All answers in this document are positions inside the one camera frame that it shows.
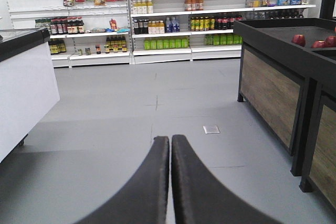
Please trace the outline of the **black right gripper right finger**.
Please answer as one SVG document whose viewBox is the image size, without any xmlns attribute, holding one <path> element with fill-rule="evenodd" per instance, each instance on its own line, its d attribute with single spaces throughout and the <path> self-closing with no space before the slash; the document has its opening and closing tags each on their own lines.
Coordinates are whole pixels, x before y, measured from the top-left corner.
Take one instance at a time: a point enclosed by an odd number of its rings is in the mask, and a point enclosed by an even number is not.
<svg viewBox="0 0 336 224">
<path fill-rule="evenodd" d="M 172 137 L 171 176 L 176 223 L 278 223 L 224 186 L 184 135 Z"/>
</svg>

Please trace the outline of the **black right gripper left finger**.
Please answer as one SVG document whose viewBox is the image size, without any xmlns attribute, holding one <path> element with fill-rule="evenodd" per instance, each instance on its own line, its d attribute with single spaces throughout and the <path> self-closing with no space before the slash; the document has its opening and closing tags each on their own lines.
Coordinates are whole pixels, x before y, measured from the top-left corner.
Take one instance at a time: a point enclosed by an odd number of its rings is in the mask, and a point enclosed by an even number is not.
<svg viewBox="0 0 336 224">
<path fill-rule="evenodd" d="M 170 144 L 157 136 L 132 177 L 108 201 L 77 223 L 166 223 Z"/>
</svg>

